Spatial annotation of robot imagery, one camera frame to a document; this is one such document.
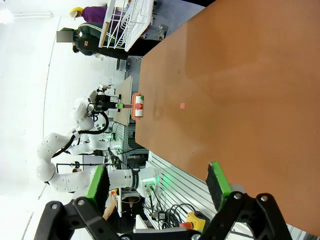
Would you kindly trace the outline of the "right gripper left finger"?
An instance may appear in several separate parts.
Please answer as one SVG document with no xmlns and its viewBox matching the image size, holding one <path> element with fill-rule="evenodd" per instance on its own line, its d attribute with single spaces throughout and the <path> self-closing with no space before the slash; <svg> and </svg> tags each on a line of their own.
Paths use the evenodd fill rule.
<svg viewBox="0 0 320 240">
<path fill-rule="evenodd" d="M 53 173 L 47 181 L 59 192 L 75 195 L 68 204 L 48 202 L 42 212 L 34 239 L 70 240 L 75 230 L 86 229 L 94 240 L 119 240 L 120 236 L 103 217 L 111 187 L 104 165 L 75 173 Z"/>
</svg>

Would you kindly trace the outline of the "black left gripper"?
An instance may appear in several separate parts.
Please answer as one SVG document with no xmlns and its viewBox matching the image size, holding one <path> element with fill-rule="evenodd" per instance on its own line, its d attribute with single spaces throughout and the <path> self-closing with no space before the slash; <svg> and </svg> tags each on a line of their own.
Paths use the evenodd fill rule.
<svg viewBox="0 0 320 240">
<path fill-rule="evenodd" d="M 123 103 L 111 101 L 111 97 L 109 95 L 97 95 L 93 103 L 94 110 L 96 112 L 105 112 L 109 109 L 123 109 L 125 107 Z"/>
</svg>

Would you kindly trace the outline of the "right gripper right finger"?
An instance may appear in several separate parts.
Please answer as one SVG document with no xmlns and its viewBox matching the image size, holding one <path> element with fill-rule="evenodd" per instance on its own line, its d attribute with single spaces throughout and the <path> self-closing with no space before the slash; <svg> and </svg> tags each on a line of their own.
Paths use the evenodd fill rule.
<svg viewBox="0 0 320 240">
<path fill-rule="evenodd" d="M 216 161 L 208 165 L 205 182 L 217 213 L 204 228 L 201 240 L 224 240 L 235 223 L 245 223 L 254 240 L 292 239 L 273 195 L 260 193 L 251 197 L 232 190 Z"/>
</svg>

